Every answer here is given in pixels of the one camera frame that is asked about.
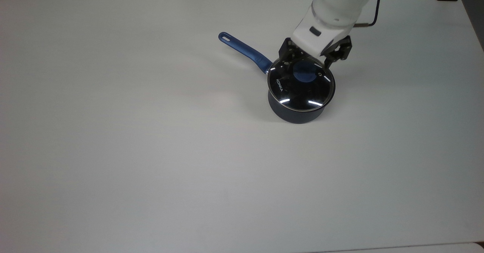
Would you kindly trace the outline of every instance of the white table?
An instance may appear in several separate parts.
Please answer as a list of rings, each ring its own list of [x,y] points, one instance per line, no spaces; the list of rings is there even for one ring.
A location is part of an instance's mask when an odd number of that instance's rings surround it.
[[[0,0],[0,251],[484,240],[484,54],[462,3],[382,0],[332,102],[294,125],[217,35],[275,60],[310,3]]]

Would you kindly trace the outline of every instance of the saucepan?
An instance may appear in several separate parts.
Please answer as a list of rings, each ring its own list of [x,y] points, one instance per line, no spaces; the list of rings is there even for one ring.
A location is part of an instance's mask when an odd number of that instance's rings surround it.
[[[267,75],[269,105],[281,119],[294,124],[310,122],[331,101],[335,90],[332,73],[319,60],[298,50],[290,38],[286,38],[274,62],[230,34],[221,32],[218,38],[254,61]]]

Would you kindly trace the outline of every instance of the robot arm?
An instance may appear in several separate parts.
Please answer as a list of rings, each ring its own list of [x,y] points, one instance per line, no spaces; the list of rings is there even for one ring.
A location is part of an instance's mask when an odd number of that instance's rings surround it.
[[[313,0],[291,40],[313,57],[336,49],[369,0]]]

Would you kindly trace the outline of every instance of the blue handle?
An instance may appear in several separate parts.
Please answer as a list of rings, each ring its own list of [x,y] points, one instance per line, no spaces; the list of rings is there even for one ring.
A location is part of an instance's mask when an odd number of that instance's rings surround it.
[[[271,60],[268,60],[268,58],[262,53],[259,53],[256,49],[243,43],[239,39],[234,38],[230,34],[221,32],[218,34],[218,39],[254,61],[263,73],[267,73],[268,69],[271,67]]]

